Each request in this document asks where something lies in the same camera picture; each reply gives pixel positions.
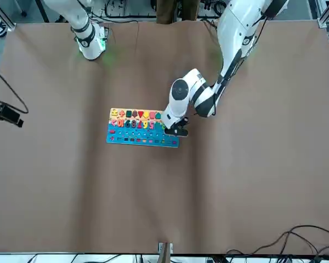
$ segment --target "brown tabletop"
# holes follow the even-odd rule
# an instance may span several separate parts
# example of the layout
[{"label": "brown tabletop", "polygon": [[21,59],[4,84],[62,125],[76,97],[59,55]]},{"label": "brown tabletop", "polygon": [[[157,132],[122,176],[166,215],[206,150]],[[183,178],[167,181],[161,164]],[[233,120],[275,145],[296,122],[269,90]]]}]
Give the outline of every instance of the brown tabletop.
[{"label": "brown tabletop", "polygon": [[[163,110],[194,67],[214,83],[214,31],[111,28],[93,62],[68,24],[18,25],[6,40],[0,72],[30,113],[21,129],[0,123],[0,251],[250,253],[294,225],[329,228],[329,42],[316,21],[267,23],[217,115],[190,116],[179,148],[106,144],[109,110]],[[2,82],[0,99],[19,106]],[[292,237],[285,253],[310,250]]]}]

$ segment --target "black cable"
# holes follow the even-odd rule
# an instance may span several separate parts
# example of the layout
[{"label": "black cable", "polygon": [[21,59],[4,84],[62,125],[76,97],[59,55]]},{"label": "black cable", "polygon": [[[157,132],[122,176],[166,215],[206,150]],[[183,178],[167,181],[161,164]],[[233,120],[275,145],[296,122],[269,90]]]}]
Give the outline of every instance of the black cable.
[{"label": "black cable", "polygon": [[29,110],[28,110],[28,107],[27,105],[24,103],[24,101],[21,99],[20,96],[18,96],[17,92],[11,87],[11,85],[6,81],[6,79],[0,74],[0,78],[1,80],[6,84],[6,86],[12,91],[13,94],[15,94],[15,96],[17,97],[17,99],[23,104],[24,108],[26,109],[26,111],[23,111],[23,110],[20,110],[19,108],[16,108],[15,106],[12,106],[11,104],[8,104],[6,102],[3,102],[0,100],[0,104],[3,104],[7,107],[10,107],[20,113],[23,113],[23,114],[28,114],[29,113]]},{"label": "black cable", "polygon": [[107,262],[110,262],[111,260],[113,260],[113,259],[115,259],[115,258],[117,258],[117,257],[119,257],[119,256],[121,256],[121,254],[120,254],[120,255],[115,255],[114,257],[112,257],[112,258],[110,258],[110,259],[107,259],[106,261],[102,261],[102,262],[88,261],[88,262],[84,262],[84,263],[107,263]]},{"label": "black cable", "polygon": [[318,253],[316,254],[316,256],[315,256],[314,258],[318,257],[318,256],[320,255],[320,253],[322,253],[322,252],[323,252],[324,250],[326,250],[326,249],[329,249],[329,245],[327,245],[327,246],[321,248],[321,249],[318,251]]},{"label": "black cable", "polygon": [[226,3],[224,3],[223,1],[216,1],[213,5],[213,11],[215,12],[215,14],[221,16],[222,12],[218,11],[219,4],[221,4],[224,7],[224,9],[226,9]]},{"label": "black cable", "polygon": [[293,234],[294,236],[297,236],[297,237],[301,238],[303,241],[305,241],[308,244],[308,247],[311,249],[312,253],[313,253],[313,249],[316,251],[316,253],[318,253],[317,248],[311,242],[309,242],[306,238],[304,238],[303,236],[299,235],[298,233],[295,233],[292,231],[290,231],[290,234]]},{"label": "black cable", "polygon": [[201,19],[201,21],[209,23],[210,26],[214,27],[214,29],[217,30],[217,26],[213,22],[209,21],[207,18],[203,18]]},{"label": "black cable", "polygon": [[[329,233],[329,230],[328,230],[328,229],[325,229],[325,228],[320,227],[320,226],[315,226],[315,225],[299,225],[299,226],[294,226],[293,228],[291,228],[291,229],[288,231],[288,234],[287,234],[286,237],[288,238],[289,235],[290,235],[290,232],[292,232],[293,230],[298,229],[298,228],[304,228],[304,227],[316,228],[316,229],[323,230],[323,231]],[[286,240],[284,241],[284,244],[283,244],[283,247],[282,247],[282,249],[281,249],[281,251],[280,251],[280,254],[282,254],[282,253],[284,252],[284,250],[285,250],[286,243],[287,243],[287,238],[286,238]]]},{"label": "black cable", "polygon": [[[248,50],[248,52],[247,52],[246,54],[250,53],[251,50],[257,45],[257,42],[259,41],[259,38],[260,38],[260,36],[261,36],[261,34],[262,34],[262,32],[263,32],[263,29],[264,29],[264,26],[265,26],[267,20],[268,20],[268,18],[266,17],[266,18],[264,19],[264,22],[263,22],[263,25],[262,25],[261,31],[260,31],[259,34],[258,34],[258,37],[257,37],[256,42],[253,43],[252,47],[250,47],[250,49]],[[245,62],[245,60],[246,60],[246,58],[243,59],[243,60],[241,61],[241,63],[238,65],[238,67],[236,68],[236,70],[234,71],[234,73],[228,78],[228,80],[230,80],[233,76],[236,75],[236,73],[238,72],[238,70],[239,70],[239,68],[241,67],[241,65]]]},{"label": "black cable", "polygon": [[[77,0],[78,3],[82,6],[82,8],[85,10],[86,7],[84,4],[81,3],[80,0]],[[129,21],[112,21],[112,20],[109,20],[109,19],[106,19],[106,18],[103,18],[102,16],[99,16],[99,15],[96,15],[96,13],[94,13],[93,11],[91,11],[91,14],[96,16],[97,18],[101,19],[102,21],[106,21],[106,22],[113,22],[113,23],[118,23],[118,24],[125,24],[125,23],[130,23],[130,22],[137,22],[136,20],[129,20]]]},{"label": "black cable", "polygon": [[36,258],[38,256],[38,254],[35,254],[33,257],[30,258],[30,260],[28,260],[27,263],[31,263],[33,261],[34,258]]},{"label": "black cable", "polygon": [[[270,243],[270,244],[268,244],[268,245],[263,245],[263,246],[257,248],[254,252],[252,252],[252,253],[250,253],[250,254],[245,255],[245,254],[243,254],[241,251],[239,251],[239,250],[237,250],[237,249],[230,249],[230,250],[228,250],[228,251],[227,251],[227,254],[230,253],[230,252],[232,252],[232,251],[236,251],[236,252],[238,252],[238,253],[240,254],[240,255],[233,255],[232,258],[231,258],[231,260],[229,261],[229,263],[231,263],[232,260],[233,260],[233,258],[235,258],[235,257],[242,257],[242,256],[244,256],[244,257],[249,257],[249,256],[252,256],[252,255],[256,254],[257,252],[259,252],[260,250],[262,250],[262,249],[264,249],[264,248],[268,248],[268,247],[272,247],[272,246],[274,246],[275,244],[277,244],[277,243],[281,240],[281,238],[282,238],[284,235],[286,235],[286,237],[285,237],[285,241],[284,241],[284,244],[283,244],[283,247],[282,247],[282,250],[281,250],[280,255],[281,255],[281,254],[283,253],[283,251],[285,250],[285,246],[286,246],[286,244],[287,244],[287,241],[288,241],[290,235],[295,235],[295,236],[301,238],[303,241],[305,241],[305,242],[309,245],[309,247],[310,247],[311,250],[312,250],[312,248],[315,249],[315,251],[316,251],[316,255],[315,255],[314,259],[316,259],[316,258],[320,255],[321,252],[323,252],[323,251],[326,250],[326,249],[329,249],[329,245],[326,246],[326,247],[323,247],[323,248],[320,249],[320,250],[317,250],[317,248],[316,248],[311,242],[309,242],[306,238],[304,238],[304,237],[302,237],[301,235],[299,235],[299,234],[293,232],[293,230],[298,229],[298,228],[303,228],[303,227],[316,228],[316,229],[319,229],[319,230],[322,230],[322,231],[325,231],[325,232],[329,233],[329,230],[327,230],[327,229],[325,229],[325,228],[323,228],[323,227],[315,226],[315,225],[299,225],[299,226],[295,226],[295,227],[291,228],[289,231],[285,231],[284,233],[282,233],[282,234],[277,238],[276,241],[274,241],[274,242],[272,242],[272,243]],[[293,255],[288,255],[288,256],[286,256],[286,257],[284,257],[284,258],[279,258],[279,259],[277,259],[276,263],[286,263],[287,260],[288,260],[288,259],[291,259],[292,257],[295,258],[295,256],[293,256]]]},{"label": "black cable", "polygon": [[79,254],[76,254],[75,257],[72,259],[71,263],[74,262],[74,260],[76,259],[76,257],[78,256]]}]

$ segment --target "metal clamp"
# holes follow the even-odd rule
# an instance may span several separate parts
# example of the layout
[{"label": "metal clamp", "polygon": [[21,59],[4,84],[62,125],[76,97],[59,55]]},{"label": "metal clamp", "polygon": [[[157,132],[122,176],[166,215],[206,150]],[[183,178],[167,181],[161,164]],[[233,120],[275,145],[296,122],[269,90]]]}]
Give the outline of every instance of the metal clamp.
[{"label": "metal clamp", "polygon": [[173,243],[158,244],[158,261],[157,263],[171,263],[171,254],[173,254]]}]

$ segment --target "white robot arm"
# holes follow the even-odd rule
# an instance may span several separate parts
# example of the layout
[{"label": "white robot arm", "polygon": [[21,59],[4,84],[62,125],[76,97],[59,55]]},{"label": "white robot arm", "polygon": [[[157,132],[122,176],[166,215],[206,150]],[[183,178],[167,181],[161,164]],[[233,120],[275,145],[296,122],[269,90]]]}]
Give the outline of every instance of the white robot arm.
[{"label": "white robot arm", "polygon": [[231,0],[221,15],[217,35],[224,64],[218,80],[208,86],[197,69],[177,79],[169,93],[169,104],[162,114],[165,132],[174,136],[187,136],[183,129],[188,119],[185,114],[189,103],[201,117],[215,115],[215,108],[225,87],[250,54],[255,45],[258,21],[272,19],[287,7],[288,0]]},{"label": "white robot arm", "polygon": [[76,34],[80,51],[88,60],[97,59],[105,51],[105,30],[90,21],[83,6],[90,6],[92,0],[44,0],[52,10],[61,14]]}]

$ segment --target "number puzzle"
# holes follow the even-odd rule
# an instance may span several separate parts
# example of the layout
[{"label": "number puzzle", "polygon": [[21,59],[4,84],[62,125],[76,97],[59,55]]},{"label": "number puzzle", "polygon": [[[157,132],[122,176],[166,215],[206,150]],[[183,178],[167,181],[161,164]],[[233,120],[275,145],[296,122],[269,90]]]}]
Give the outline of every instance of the number puzzle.
[{"label": "number puzzle", "polygon": [[143,146],[178,147],[179,138],[165,134],[162,111],[112,108],[106,142]]}]

